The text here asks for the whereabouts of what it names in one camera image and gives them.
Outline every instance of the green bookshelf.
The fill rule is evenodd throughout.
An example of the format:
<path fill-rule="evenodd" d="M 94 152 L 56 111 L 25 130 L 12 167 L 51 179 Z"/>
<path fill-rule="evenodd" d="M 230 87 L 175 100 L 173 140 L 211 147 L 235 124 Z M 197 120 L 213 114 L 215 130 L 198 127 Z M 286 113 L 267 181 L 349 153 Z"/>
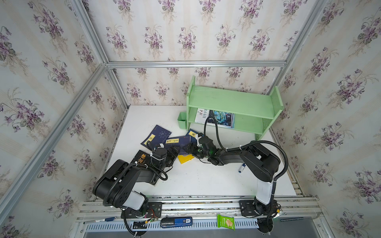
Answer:
<path fill-rule="evenodd" d="M 278 86 L 270 95 L 243 93 L 195 85 L 195 76 L 187 92 L 187 129 L 195 123 L 198 108 L 235 114 L 234 130 L 255 134 L 260 140 L 283 110 Z"/>

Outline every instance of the pen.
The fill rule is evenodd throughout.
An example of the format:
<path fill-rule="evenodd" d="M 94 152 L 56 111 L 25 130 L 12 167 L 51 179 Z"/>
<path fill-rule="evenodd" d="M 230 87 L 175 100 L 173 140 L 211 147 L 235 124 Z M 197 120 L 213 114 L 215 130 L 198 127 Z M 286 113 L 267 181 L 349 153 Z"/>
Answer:
<path fill-rule="evenodd" d="M 242 166 L 239 168 L 238 172 L 241 173 L 245 167 L 246 167 L 246 164 L 243 163 Z"/>
<path fill-rule="evenodd" d="M 105 219 L 101 219 L 101 220 L 90 220 L 87 222 L 83 222 L 83 224 L 93 223 L 93 222 L 110 222 L 110 221 L 114 220 L 115 218 L 116 217 L 109 217 L 109 218 L 105 218 Z"/>

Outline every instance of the white table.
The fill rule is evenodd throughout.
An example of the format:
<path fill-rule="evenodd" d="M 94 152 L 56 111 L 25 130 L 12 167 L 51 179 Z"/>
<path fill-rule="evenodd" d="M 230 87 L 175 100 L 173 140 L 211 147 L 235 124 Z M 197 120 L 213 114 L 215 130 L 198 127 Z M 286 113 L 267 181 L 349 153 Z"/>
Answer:
<path fill-rule="evenodd" d="M 186 106 L 132 105 L 108 168 L 118 159 L 131 162 L 138 150 L 150 153 L 140 143 L 149 135 L 155 125 L 171 131 L 170 137 L 185 135 L 187 130 L 180 129 L 177 123 L 177 117 L 181 111 L 186 111 Z M 203 132 L 202 124 L 192 123 L 190 127 L 198 132 Z M 254 134 L 248 132 L 219 127 L 218 133 L 222 145 L 228 148 L 239 147 L 254 140 Z M 215 127 L 207 126 L 206 134 L 213 140 L 216 147 L 219 147 Z M 265 134 L 263 140 L 273 141 L 269 132 Z M 275 147 L 267 144 L 264 146 L 280 157 Z M 133 190 L 144 195 L 158 196 L 254 196 L 257 178 L 247 167 L 242 173 L 238 173 L 240 166 L 240 163 L 224 166 L 204 164 L 197 158 L 180 164 L 179 160 L 176 159 L 173 169 L 168 172 L 168 180 L 159 179 L 155 186 L 144 182 L 136 183 Z M 278 172 L 282 169 L 283 163 L 281 163 Z M 275 196 L 296 196 L 287 173 L 278 179 Z"/>

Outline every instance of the green pen holder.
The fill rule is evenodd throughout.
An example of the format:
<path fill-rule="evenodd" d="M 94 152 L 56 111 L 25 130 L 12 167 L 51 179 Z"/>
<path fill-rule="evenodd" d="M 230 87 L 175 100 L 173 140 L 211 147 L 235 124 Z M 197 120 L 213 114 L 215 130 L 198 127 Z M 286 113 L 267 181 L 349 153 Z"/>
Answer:
<path fill-rule="evenodd" d="M 187 129 L 187 113 L 180 112 L 179 117 L 177 118 L 180 129 Z"/>

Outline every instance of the blue marker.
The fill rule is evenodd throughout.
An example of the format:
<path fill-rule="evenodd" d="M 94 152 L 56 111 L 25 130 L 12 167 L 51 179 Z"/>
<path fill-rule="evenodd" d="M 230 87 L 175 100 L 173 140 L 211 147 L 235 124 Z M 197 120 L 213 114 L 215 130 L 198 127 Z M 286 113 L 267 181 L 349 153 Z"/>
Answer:
<path fill-rule="evenodd" d="M 239 168 L 238 172 L 241 173 L 245 167 L 246 167 L 246 164 L 243 163 L 242 166 Z"/>

